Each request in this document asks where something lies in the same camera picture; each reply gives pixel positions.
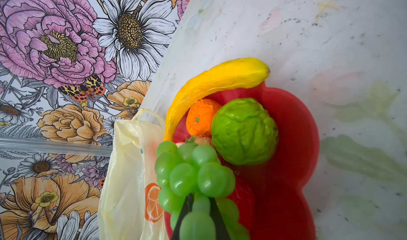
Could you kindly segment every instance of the small yellow flower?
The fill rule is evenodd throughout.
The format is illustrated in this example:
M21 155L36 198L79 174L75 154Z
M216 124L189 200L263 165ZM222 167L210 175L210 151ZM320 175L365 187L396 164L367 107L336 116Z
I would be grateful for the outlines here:
M7 123L7 122L0 122L0 127L5 127L5 126L9 126L11 124Z
M134 107L138 103L138 100L134 97L125 98L123 105L128 107Z
M88 106L88 104L89 104L89 102L88 102L87 100L85 100L85 101L81 102L81 104L79 105L79 107L81 108L81 110L83 110L84 107L87 107L87 106Z
M58 199L58 193L46 191L35 199L35 203L39 204L40 207L47 207Z

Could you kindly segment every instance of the light blue butterfly print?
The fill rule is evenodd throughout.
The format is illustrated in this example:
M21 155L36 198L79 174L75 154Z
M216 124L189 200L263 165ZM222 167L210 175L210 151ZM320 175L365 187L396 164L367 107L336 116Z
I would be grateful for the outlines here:
M195 13L189 20L188 24L186 25L187 28L194 27L195 30L199 28L202 21L202 12L204 11L204 9L206 9L206 7L209 6L211 2L212 0L201 0L201 2L199 3L198 12Z

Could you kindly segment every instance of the moth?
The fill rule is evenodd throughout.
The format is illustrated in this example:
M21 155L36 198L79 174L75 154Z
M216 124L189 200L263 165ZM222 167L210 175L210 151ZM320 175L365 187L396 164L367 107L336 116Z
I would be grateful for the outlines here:
M102 86L102 81L97 75L92 75L79 87L65 85L58 88L58 90L65 95L72 96L72 100L82 102L87 101L88 97L94 99L95 95L103 95L106 88Z

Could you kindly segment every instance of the yellow cross mark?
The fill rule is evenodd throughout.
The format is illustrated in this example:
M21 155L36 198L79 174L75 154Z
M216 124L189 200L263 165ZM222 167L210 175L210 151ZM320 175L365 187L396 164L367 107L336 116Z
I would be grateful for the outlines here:
M332 8L332 9L335 9L335 10L338 11L339 8L332 5L332 3L333 3L334 1L335 1L335 0L329 0L327 3L318 2L317 5L321 7L321 11L318 13L318 15L315 16L315 18L316 18L316 19L320 18L320 17L325 13L325 10L326 10L327 8Z

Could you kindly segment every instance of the floral pattern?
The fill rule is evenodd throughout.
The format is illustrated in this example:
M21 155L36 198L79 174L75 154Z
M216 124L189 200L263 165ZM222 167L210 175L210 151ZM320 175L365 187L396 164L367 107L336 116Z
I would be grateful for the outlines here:
M188 1L0 0L0 135L112 145L115 120L137 113ZM93 75L103 94L62 94ZM109 158L0 151L0 165L0 239L98 239Z

